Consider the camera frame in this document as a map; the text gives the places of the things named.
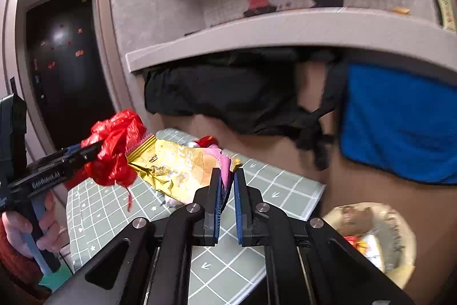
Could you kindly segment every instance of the black door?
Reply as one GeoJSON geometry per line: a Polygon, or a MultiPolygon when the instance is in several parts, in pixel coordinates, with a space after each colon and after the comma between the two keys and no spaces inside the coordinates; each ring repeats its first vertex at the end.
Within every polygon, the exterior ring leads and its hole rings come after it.
{"type": "Polygon", "coordinates": [[[92,0],[51,0],[26,15],[35,97],[57,149],[114,114],[98,54],[92,0]]]}

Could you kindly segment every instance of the blue cloth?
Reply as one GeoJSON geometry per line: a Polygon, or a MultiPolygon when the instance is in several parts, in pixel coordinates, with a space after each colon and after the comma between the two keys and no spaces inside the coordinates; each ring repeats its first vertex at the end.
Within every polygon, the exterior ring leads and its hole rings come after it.
{"type": "Polygon", "coordinates": [[[344,156],[400,177],[457,183],[457,88],[391,69],[348,66],[344,156]]]}

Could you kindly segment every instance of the checkered tablecloth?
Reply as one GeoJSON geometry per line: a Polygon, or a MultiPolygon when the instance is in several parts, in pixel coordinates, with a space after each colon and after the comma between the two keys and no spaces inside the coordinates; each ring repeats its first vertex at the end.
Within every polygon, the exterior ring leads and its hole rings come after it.
{"type": "MultiPolygon", "coordinates": [[[[186,143],[194,136],[168,128],[158,138],[186,143]]],[[[264,201],[282,208],[287,215],[308,219],[324,185],[285,170],[224,150],[243,161],[246,183],[258,188],[264,201]]],[[[137,217],[158,220],[174,209],[165,206],[163,194],[137,178],[130,188],[133,204],[127,212],[127,191],[103,187],[87,179],[69,192],[67,221],[75,270],[88,262],[129,222],[137,217]]],[[[189,304],[240,303],[266,274],[263,247],[242,247],[236,238],[233,190],[221,215],[219,243],[215,247],[193,247],[189,304]]]]}

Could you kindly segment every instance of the red plastic bag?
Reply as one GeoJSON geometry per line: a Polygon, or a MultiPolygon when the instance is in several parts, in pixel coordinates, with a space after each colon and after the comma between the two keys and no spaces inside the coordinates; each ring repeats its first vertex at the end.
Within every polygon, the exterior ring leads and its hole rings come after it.
{"type": "MultiPolygon", "coordinates": [[[[135,181],[137,174],[127,164],[125,153],[128,149],[134,148],[146,133],[146,127],[141,118],[134,111],[124,110],[115,114],[110,119],[98,121],[91,128],[92,134],[81,141],[85,147],[104,140],[97,160],[88,162],[84,166],[88,177],[102,186],[118,184],[128,190],[128,186],[135,181]]],[[[130,210],[132,196],[129,192],[130,210]]]]}

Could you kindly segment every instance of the gold snack bag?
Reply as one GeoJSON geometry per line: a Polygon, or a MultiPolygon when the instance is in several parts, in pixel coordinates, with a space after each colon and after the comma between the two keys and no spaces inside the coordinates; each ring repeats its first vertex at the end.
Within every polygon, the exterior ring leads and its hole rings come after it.
{"type": "Polygon", "coordinates": [[[190,148],[155,136],[131,152],[127,161],[155,190],[184,204],[192,203],[197,189],[209,185],[214,167],[221,168],[225,186],[230,168],[230,158],[221,149],[190,148]]]}

